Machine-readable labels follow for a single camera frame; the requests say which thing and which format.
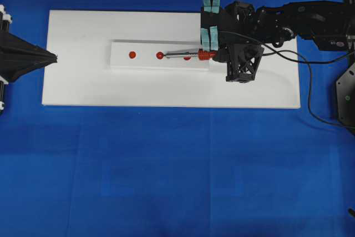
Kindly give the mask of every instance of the metal rod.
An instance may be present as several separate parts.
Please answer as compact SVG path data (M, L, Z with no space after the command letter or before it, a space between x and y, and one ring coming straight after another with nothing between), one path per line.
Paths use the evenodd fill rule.
M5 84L0 80L0 114L4 111Z
M9 27L10 23L8 21L2 21L2 27L0 28L1 30L9 32Z
M2 17L3 17L3 14L2 12L0 11L0 31L2 29Z
M167 58L186 58L186 57L198 57L197 52L186 52L186 53L167 53L164 56Z

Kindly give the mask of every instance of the white platform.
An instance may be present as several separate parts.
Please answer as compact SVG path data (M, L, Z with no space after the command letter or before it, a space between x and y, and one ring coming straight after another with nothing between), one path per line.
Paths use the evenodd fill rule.
M256 81L225 82L226 66L192 61L179 66L123 66L111 49L122 41L151 43L171 50L199 44L199 13L51 11L47 49L58 63L45 68L44 105L155 107L299 108L298 65L278 56L264 57ZM126 47L124 56L131 48ZM297 50L296 40L283 49Z

